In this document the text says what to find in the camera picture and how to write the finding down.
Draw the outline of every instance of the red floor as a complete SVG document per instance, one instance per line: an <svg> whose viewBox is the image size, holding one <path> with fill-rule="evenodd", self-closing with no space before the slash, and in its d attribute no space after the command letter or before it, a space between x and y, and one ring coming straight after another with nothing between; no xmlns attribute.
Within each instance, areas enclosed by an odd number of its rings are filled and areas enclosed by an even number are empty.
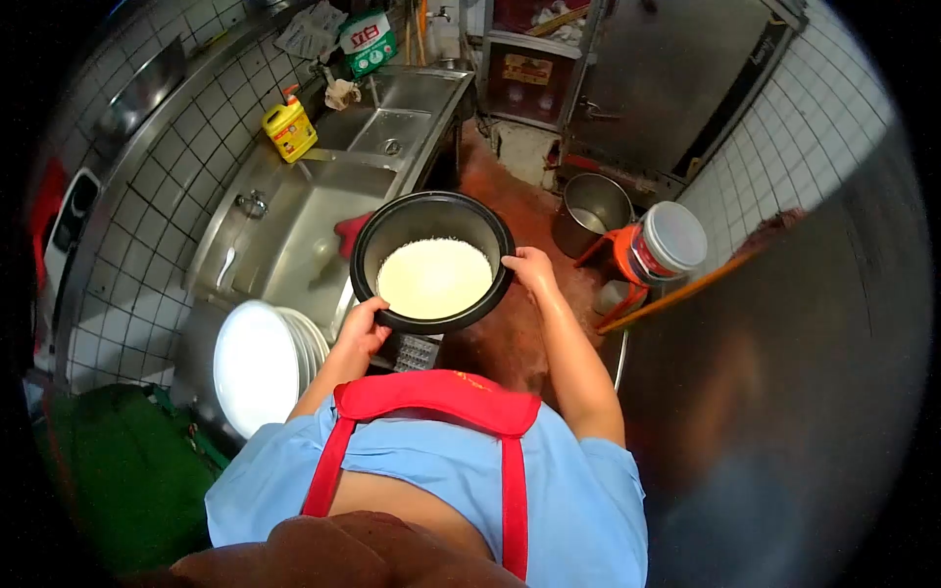
<svg viewBox="0 0 941 588"><path fill-rule="evenodd" d="M550 222L557 198L511 176L497 162L473 120L464 125L462 159L460 191L500 215L518 246L538 247L549 255L562 294L597 347L601 337L595 334L593 324L600 317L591 310L591 302L601 286L600 276L593 269L573 268L573 260L553 243ZM510 287L488 316L444 338L439 366L478 373L510 389L542 394L554 405L538 317L519 284Z"/></svg>

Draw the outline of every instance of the black pot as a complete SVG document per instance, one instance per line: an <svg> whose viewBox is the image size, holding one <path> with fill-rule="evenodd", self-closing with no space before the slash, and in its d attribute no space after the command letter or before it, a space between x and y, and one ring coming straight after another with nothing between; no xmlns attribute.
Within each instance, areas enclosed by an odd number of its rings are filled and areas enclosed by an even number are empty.
<svg viewBox="0 0 941 588"><path fill-rule="evenodd" d="M473 325L503 299L513 272L500 257L513 255L516 246L506 224L489 208L454 192L416 192L393 200L375 211L356 238L350 259L350 279L359 300L375 296L379 267L391 253L422 239L452 237L480 249L490 261L493 283L470 308L441 319L413 319L380 310L377 323L416 335L437 335Z"/></svg>

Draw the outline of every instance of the drain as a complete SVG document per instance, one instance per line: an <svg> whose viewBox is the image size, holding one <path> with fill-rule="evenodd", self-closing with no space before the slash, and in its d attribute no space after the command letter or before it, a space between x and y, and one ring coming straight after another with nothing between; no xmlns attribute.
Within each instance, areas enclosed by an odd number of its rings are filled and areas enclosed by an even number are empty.
<svg viewBox="0 0 941 588"><path fill-rule="evenodd" d="M398 155L402 151L402 144L395 139L386 141L386 147L382 150L386 155Z"/></svg>

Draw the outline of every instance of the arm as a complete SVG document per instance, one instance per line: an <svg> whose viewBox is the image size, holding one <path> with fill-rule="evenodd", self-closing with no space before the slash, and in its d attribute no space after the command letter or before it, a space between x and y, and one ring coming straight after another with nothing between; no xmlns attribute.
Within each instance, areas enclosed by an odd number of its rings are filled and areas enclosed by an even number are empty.
<svg viewBox="0 0 941 588"><path fill-rule="evenodd" d="M514 270L539 310L549 375L562 418L575 437L600 437L624 447L624 418L611 377L582 331L552 273L549 257L518 247L503 265Z"/></svg>
<svg viewBox="0 0 941 588"><path fill-rule="evenodd" d="M375 296L350 310L337 338L337 344L327 354L324 365L297 401L288 421L301 415L313 414L324 399L333 393L334 388L366 374L369 358L392 333L389 327L378 326L373 321L377 310L388 307L388 302Z"/></svg>

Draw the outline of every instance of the green mat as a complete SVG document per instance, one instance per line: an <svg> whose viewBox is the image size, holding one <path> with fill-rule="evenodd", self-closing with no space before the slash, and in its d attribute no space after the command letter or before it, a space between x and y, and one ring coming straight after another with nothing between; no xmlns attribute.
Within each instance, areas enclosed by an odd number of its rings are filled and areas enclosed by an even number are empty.
<svg viewBox="0 0 941 588"><path fill-rule="evenodd" d="M40 453L108 569L150 569L210 547L202 500L225 462L207 459L214 450L193 439L162 389L115 384L56 397L49 417L37 426Z"/></svg>

